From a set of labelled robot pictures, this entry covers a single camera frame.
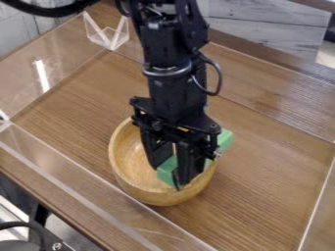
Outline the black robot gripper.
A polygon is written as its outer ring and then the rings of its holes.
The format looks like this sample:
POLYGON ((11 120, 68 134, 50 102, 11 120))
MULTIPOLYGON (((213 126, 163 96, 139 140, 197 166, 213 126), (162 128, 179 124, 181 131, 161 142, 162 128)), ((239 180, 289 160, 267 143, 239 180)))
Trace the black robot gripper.
POLYGON ((177 150, 177 189, 186 186, 206 169, 206 161, 218 157, 222 128, 207 115, 207 68, 146 68, 150 96, 134 97, 134 124, 140 128, 149 162, 157 169, 177 150))

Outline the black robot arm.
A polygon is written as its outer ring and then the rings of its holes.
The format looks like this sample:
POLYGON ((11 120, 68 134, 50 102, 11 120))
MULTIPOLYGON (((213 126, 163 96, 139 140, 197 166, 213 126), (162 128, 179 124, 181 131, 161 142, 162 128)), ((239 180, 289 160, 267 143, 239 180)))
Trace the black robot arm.
POLYGON ((132 21, 143 48, 143 75, 150 95, 130 99, 132 124, 139 127, 147 159, 166 171, 174 188, 186 186, 219 155, 222 127, 206 113, 207 67, 217 63, 202 53, 210 26, 197 0, 114 0, 132 21))

